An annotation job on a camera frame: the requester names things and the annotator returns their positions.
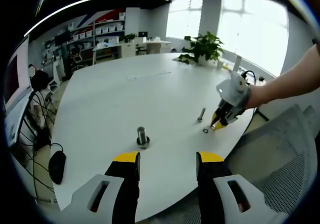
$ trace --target bright window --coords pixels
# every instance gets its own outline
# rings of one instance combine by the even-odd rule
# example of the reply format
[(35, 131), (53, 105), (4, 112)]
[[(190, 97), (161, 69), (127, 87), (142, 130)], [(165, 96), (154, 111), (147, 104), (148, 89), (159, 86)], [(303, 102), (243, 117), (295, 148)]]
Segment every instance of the bright window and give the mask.
[(202, 0), (173, 0), (170, 4), (166, 37), (183, 39), (197, 37), (201, 19)]
[(288, 11), (272, 0), (222, 0), (218, 37), (230, 52), (279, 76), (287, 52)]

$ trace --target computer mouse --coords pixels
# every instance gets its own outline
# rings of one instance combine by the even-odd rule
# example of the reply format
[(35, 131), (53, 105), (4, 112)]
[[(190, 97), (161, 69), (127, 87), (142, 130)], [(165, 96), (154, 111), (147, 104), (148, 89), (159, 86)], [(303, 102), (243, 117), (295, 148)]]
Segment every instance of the computer mouse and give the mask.
[(66, 155), (62, 151), (57, 151), (49, 160), (49, 175), (55, 184), (60, 184), (64, 177)]

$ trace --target potted plant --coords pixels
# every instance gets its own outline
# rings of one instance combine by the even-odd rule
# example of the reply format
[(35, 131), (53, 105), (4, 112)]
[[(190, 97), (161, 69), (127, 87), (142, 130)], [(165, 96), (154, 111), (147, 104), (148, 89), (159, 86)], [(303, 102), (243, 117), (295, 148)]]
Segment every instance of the potted plant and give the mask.
[(131, 33), (131, 34), (127, 34), (127, 35), (122, 35), (119, 38), (119, 42), (124, 41), (125, 43), (129, 43), (132, 40), (134, 40), (136, 38), (136, 34), (135, 33)]
[(218, 60), (220, 57), (219, 52), (223, 53), (223, 49), (220, 46), (223, 43), (209, 31), (207, 31), (206, 35), (199, 34), (195, 38), (185, 36), (184, 39), (190, 42), (190, 48), (183, 47), (182, 52), (193, 55), (181, 54), (178, 60), (183, 63), (193, 64), (193, 62), (190, 62), (193, 60), (195, 63), (205, 66), (209, 60)]

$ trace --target white round table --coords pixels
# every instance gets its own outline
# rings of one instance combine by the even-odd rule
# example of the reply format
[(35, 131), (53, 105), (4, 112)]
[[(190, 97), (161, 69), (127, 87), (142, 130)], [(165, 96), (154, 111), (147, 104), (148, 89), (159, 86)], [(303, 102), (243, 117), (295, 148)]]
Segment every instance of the white round table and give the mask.
[[(74, 73), (59, 105), (52, 137), (66, 154), (62, 183), (54, 185), (61, 210), (85, 182), (104, 174), (114, 157), (139, 151), (140, 197), (135, 220), (146, 219), (198, 186), (196, 152), (208, 151), (223, 158), (231, 152), (253, 110), (226, 128), (209, 129), (220, 101), (216, 85), (230, 73), (173, 61), (178, 56), (122, 58)], [(198, 123), (203, 107), (203, 122)], [(144, 126), (150, 137), (145, 150), (136, 144), (139, 126)]]

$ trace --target plant pot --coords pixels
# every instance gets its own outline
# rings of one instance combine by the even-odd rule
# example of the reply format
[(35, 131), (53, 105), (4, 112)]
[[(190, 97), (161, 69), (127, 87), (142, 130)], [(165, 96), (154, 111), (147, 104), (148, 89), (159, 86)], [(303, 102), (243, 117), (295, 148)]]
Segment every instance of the plant pot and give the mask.
[(209, 64), (209, 60), (206, 60), (206, 57), (202, 55), (198, 58), (197, 64), (200, 66), (207, 66)]

